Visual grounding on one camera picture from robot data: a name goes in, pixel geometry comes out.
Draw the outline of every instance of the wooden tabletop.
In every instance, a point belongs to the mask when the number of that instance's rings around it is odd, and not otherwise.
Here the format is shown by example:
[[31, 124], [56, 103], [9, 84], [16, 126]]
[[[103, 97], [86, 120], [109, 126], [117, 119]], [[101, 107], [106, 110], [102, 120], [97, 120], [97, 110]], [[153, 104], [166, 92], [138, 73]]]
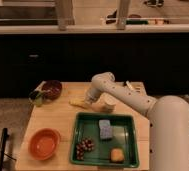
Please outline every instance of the wooden tabletop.
[[[99, 166], [84, 166], [71, 164], [69, 161], [72, 133], [74, 129], [75, 117], [78, 112], [101, 112], [103, 107], [103, 95], [100, 100], [92, 105], [91, 109], [83, 109], [71, 106], [71, 99], [84, 99], [90, 83], [85, 82], [63, 82], [61, 96], [50, 103], [43, 104], [41, 107], [34, 107], [31, 118], [20, 148], [16, 162], [17, 171], [33, 170], [149, 170], [149, 121], [138, 114], [136, 111], [118, 101], [113, 113], [131, 115], [136, 126], [137, 144], [139, 152], [139, 168], [112, 169]], [[145, 89], [142, 83], [133, 83], [142, 93]], [[39, 129], [53, 128], [61, 135], [61, 142], [53, 157], [46, 161], [36, 161], [28, 153], [28, 143], [30, 137]]]

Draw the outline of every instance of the green tray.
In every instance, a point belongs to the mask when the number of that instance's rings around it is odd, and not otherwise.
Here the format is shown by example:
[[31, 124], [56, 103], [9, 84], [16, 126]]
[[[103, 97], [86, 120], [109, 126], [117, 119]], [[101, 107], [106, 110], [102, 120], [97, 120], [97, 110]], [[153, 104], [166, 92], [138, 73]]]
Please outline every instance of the green tray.
[[[110, 120], [113, 128], [113, 138], [111, 140], [100, 140], [100, 119]], [[94, 141], [95, 148], [91, 152], [85, 152], [84, 160], [80, 161], [76, 158], [76, 144], [84, 138], [91, 138]], [[112, 163], [110, 161], [112, 148], [122, 148], [125, 156], [124, 162]], [[80, 165], [138, 167], [137, 140], [132, 116], [78, 113], [75, 121], [70, 161], [71, 163]]]

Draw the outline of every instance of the tiled floor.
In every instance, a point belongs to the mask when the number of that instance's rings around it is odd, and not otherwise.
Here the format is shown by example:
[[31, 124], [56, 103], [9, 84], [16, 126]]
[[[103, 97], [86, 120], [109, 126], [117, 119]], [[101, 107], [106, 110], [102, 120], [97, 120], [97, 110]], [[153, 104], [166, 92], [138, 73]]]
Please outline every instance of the tiled floor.
[[[175, 18], [172, 23], [189, 23], [189, 0], [165, 0], [161, 8], [148, 7], [144, 1], [131, 0], [129, 14], [138, 14], [143, 18]], [[73, 0], [76, 24], [100, 25], [101, 19], [117, 9], [118, 2], [118, 0]]]
[[[189, 102], [188, 95], [182, 97]], [[5, 153], [13, 158], [17, 157], [31, 111], [28, 99], [0, 99], [0, 136], [2, 128], [7, 127], [10, 138]], [[14, 165], [14, 160], [5, 157], [4, 170], [13, 171]]]

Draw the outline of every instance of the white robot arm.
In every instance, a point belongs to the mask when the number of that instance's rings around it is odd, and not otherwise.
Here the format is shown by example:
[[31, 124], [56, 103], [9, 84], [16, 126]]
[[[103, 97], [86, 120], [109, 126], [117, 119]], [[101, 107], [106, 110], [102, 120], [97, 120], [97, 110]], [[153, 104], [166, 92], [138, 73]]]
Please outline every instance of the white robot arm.
[[150, 120], [150, 171], [189, 171], [189, 104], [176, 96], [159, 100], [117, 85], [110, 72], [95, 75], [88, 103], [107, 92]]

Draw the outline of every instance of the brown bowl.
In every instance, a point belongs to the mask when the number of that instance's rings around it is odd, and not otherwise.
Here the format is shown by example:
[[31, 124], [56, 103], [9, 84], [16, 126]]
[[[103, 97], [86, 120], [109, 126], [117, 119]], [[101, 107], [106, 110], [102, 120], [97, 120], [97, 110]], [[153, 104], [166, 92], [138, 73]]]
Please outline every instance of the brown bowl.
[[42, 86], [44, 97], [49, 100], [57, 99], [62, 91], [62, 84], [58, 80], [48, 80]]
[[58, 131], [50, 128], [41, 129], [30, 139], [29, 153], [36, 160], [46, 160], [54, 154], [59, 141]]

